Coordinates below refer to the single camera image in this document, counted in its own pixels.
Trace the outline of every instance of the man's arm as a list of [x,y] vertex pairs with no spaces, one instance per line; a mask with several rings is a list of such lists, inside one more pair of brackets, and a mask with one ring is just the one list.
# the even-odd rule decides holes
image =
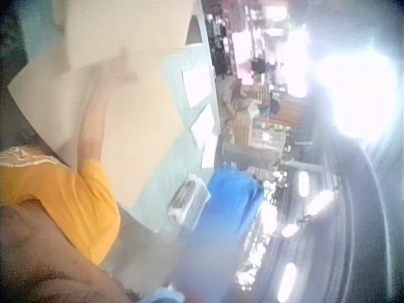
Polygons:
[[105,117],[108,103],[114,90],[125,82],[134,80],[134,74],[127,69],[128,54],[105,63],[87,103],[78,142],[78,168],[85,160],[101,160],[104,141]]
[[85,160],[101,160],[105,117],[113,89],[114,84],[109,76],[102,74],[91,92],[78,142],[79,169]]

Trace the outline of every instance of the white paper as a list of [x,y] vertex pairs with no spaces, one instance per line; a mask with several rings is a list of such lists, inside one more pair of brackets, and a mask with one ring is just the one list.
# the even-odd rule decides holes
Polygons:
[[247,108],[248,114],[251,120],[253,120],[256,116],[259,115],[258,104],[260,104],[259,100],[253,99],[249,107]]
[[210,134],[205,143],[205,149],[203,150],[202,156],[202,168],[209,169],[215,166],[215,155],[217,147],[218,136],[215,134]]
[[208,104],[191,126],[191,132],[194,136],[196,146],[200,150],[204,147],[206,140],[212,134],[214,127],[215,117],[213,116],[212,106]]
[[209,66],[207,64],[182,72],[190,108],[198,105],[212,93]]

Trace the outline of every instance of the person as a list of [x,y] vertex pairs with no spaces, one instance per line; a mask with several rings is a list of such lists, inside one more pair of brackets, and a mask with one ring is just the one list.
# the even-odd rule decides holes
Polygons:
[[279,102],[271,97],[270,104],[263,104],[259,106],[259,114],[267,119],[272,118],[280,112]]
[[251,60],[251,70],[254,74],[263,74],[266,72],[266,63],[262,58],[254,58]]
[[101,67],[78,140],[78,170],[34,146],[0,153],[1,302],[137,302],[98,268],[120,215],[101,166],[111,95],[128,55]]

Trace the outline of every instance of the hair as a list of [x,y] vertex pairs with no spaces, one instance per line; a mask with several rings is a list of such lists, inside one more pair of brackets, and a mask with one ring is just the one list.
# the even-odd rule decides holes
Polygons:
[[94,290],[91,286],[74,280],[53,279],[38,284],[28,295],[27,302],[41,303],[130,303],[139,301],[134,296],[123,300],[110,297],[109,294]]

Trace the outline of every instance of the hand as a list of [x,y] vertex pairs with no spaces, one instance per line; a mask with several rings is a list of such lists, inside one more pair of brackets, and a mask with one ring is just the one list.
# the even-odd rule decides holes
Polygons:
[[101,77],[113,84],[124,85],[136,81],[136,73],[129,66],[129,51],[122,49],[121,54],[101,66]]

